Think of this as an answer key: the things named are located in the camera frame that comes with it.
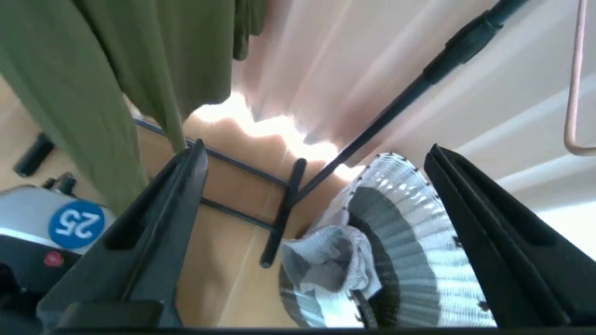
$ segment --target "number 25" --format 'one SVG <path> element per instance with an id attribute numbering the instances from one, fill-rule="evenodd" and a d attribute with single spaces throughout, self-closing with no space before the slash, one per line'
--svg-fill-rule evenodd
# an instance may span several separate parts
<path id="1" fill-rule="evenodd" d="M 85 220 L 77 224 L 77 221 L 81 220 L 81 217 Z M 93 233 L 85 230 L 99 219 L 100 216 L 97 214 L 87 212 L 79 213 L 74 209 L 66 209 L 62 215 L 60 215 L 60 224 L 66 228 L 56 229 L 56 234 L 70 236 L 74 231 L 74 234 L 79 238 L 91 238 Z"/>

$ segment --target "white curtain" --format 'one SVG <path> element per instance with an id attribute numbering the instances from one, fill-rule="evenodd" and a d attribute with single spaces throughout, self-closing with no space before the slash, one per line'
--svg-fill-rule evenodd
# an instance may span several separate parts
<path id="1" fill-rule="evenodd" d="M 339 148 L 495 0 L 271 0 L 265 32 L 236 63 L 255 120 L 287 115 L 306 143 Z M 433 143 L 465 155 L 536 211 L 596 200 L 596 158 L 563 146 L 577 2 L 532 0 L 480 54 L 430 89 L 351 159 Z M 596 2 L 588 26 L 578 139 L 596 143 Z"/>

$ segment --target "laundry basket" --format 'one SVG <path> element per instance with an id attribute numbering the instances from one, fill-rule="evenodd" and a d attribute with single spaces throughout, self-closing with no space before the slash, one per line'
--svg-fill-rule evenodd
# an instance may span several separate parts
<path id="1" fill-rule="evenodd" d="M 382 288 L 346 318 L 363 327 L 496 327 L 481 286 L 435 189 L 398 154 L 379 154 L 332 201 L 347 210 L 348 224 L 368 237 Z M 328 327 L 326 306 L 279 273 L 286 311 L 301 327 Z"/>

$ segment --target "hanging clothes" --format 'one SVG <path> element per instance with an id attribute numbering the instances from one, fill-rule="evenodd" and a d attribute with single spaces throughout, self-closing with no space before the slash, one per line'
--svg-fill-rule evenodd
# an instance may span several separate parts
<path id="1" fill-rule="evenodd" d="M 231 89 L 265 0 L 0 0 L 0 69 L 34 120 L 121 213 L 147 183 L 122 92 L 186 147 L 182 121 Z"/>

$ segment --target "horizontal metal bar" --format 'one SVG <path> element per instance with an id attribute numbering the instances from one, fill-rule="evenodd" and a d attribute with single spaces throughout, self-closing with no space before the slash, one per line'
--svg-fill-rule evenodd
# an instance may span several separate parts
<path id="1" fill-rule="evenodd" d="M 207 199 L 205 197 L 201 198 L 201 204 L 203 204 L 205 206 L 209 206 L 211 208 L 215 208 L 217 210 L 222 211 L 225 214 L 230 214 L 230 215 L 235 216 L 235 217 L 237 217 L 239 219 L 242 219 L 244 221 L 247 221 L 247 222 L 250 222 L 250 223 L 252 223 L 254 225 L 257 225 L 257 226 L 259 226 L 261 228 L 265 228 L 268 231 L 274 231 L 274 230 L 276 230 L 276 228 L 272 224 L 269 224 L 269 223 L 267 223 L 267 222 L 265 222 L 263 220 L 259 220 L 257 218 L 254 218 L 254 217 L 252 217 L 250 215 L 244 214 L 244 213 L 242 213 L 239 210 L 232 209 L 232 208 L 230 208 L 230 207 L 228 207 L 226 205 L 222 205 L 222 204 L 220 204 L 218 202 L 215 202 L 213 200 L 209 200 L 209 199 Z"/>
<path id="2" fill-rule="evenodd" d="M 135 122 L 137 123 L 137 125 L 144 127 L 145 129 L 151 130 L 157 134 L 166 136 L 166 133 L 164 133 L 164 131 L 156 126 L 153 125 L 147 121 L 144 120 L 140 120 L 140 119 L 136 119 L 135 118 Z M 189 146 L 193 145 L 195 143 L 195 141 L 190 140 L 190 139 L 186 139 L 186 143 L 188 143 Z M 290 183 L 287 181 L 284 181 L 283 179 L 281 179 L 280 177 L 276 177 L 272 174 L 269 174 L 267 172 L 261 171 L 260 169 L 256 168 L 256 167 L 251 167 L 250 165 L 241 162 L 235 158 L 229 157 L 225 154 L 222 153 L 218 153 L 213 149 L 210 148 L 205 148 L 205 151 L 207 152 L 208 155 L 212 156 L 213 158 L 217 158 L 219 160 L 224 161 L 225 163 L 231 164 L 237 168 L 242 168 L 245 171 L 248 171 L 250 173 L 252 173 L 253 175 L 259 176 L 263 179 L 265 179 L 266 181 L 272 181 L 278 185 L 281 185 L 283 187 L 289 187 Z"/>

